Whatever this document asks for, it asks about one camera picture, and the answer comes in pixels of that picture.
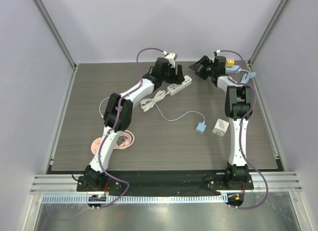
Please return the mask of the white power strip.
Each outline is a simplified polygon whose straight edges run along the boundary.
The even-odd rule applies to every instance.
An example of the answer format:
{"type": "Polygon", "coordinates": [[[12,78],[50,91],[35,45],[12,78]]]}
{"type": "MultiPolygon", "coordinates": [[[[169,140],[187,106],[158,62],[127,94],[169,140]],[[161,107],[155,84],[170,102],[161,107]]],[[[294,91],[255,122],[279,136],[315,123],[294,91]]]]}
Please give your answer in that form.
{"type": "Polygon", "coordinates": [[[167,95],[175,95],[184,88],[192,84],[192,78],[190,76],[185,76],[185,81],[181,84],[171,84],[166,90],[158,91],[153,98],[144,98],[140,101],[141,109],[143,112],[147,112],[152,109],[158,102],[162,101],[167,95]]]}

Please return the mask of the blue USB charger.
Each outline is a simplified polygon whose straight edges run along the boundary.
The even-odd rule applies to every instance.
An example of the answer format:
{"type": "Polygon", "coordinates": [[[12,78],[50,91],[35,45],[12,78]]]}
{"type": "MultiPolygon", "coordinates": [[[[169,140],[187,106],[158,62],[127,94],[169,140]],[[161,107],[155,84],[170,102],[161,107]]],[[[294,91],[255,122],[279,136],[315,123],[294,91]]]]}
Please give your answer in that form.
{"type": "Polygon", "coordinates": [[[204,122],[198,123],[198,125],[197,125],[195,130],[196,130],[196,132],[198,132],[200,134],[204,133],[205,130],[206,130],[206,124],[204,122]]]}

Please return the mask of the white cube adapter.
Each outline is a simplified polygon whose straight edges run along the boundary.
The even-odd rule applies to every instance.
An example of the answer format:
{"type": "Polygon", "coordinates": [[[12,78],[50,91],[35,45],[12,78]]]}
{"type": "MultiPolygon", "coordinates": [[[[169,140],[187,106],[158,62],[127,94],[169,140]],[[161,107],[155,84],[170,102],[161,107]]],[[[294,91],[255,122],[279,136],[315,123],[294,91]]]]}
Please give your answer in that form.
{"type": "Polygon", "coordinates": [[[223,119],[218,119],[215,123],[215,126],[212,129],[212,133],[223,137],[225,133],[227,132],[229,127],[229,122],[223,120],[223,119]]]}

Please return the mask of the pink round socket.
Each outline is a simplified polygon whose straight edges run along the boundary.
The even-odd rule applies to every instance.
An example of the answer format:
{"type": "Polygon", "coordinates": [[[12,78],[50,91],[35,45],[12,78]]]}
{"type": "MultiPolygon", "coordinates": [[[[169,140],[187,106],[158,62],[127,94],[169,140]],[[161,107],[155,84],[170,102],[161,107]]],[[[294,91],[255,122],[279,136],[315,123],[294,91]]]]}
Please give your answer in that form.
{"type": "MultiPolygon", "coordinates": [[[[130,147],[134,141],[135,141],[135,136],[132,132],[125,130],[121,135],[120,135],[120,143],[119,144],[115,144],[114,149],[115,150],[124,150],[127,149],[128,147],[130,147]]],[[[102,137],[96,138],[92,144],[91,144],[91,152],[92,154],[96,154],[97,150],[99,148],[99,145],[101,143],[102,137]]]]}

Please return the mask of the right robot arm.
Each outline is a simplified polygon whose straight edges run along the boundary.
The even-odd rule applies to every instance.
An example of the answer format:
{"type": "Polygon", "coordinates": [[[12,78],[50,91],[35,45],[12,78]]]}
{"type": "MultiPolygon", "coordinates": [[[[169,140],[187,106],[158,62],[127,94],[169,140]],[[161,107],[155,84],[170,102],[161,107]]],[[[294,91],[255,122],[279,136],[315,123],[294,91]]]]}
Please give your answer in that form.
{"type": "Polygon", "coordinates": [[[189,68],[204,80],[210,77],[211,82],[226,93],[225,115],[229,119],[231,150],[223,181],[228,188],[236,189],[248,182],[246,134],[253,111],[254,93],[252,88],[226,74],[226,63],[224,56],[215,56],[214,59],[203,56],[189,68]]]}

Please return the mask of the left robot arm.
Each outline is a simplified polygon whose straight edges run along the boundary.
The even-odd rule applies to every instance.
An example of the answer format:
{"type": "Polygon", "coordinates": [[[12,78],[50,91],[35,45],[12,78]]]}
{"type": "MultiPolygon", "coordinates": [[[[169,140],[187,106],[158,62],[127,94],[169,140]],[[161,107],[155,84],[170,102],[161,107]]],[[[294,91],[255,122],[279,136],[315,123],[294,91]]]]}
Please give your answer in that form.
{"type": "Polygon", "coordinates": [[[100,191],[107,178],[106,171],[119,136],[130,126],[133,107],[144,97],[161,87],[162,83],[181,84],[185,81],[182,65],[176,65],[177,54],[157,58],[155,65],[140,82],[121,94],[110,95],[103,119],[104,131],[98,151],[85,168],[78,184],[88,190],[100,191]]]}

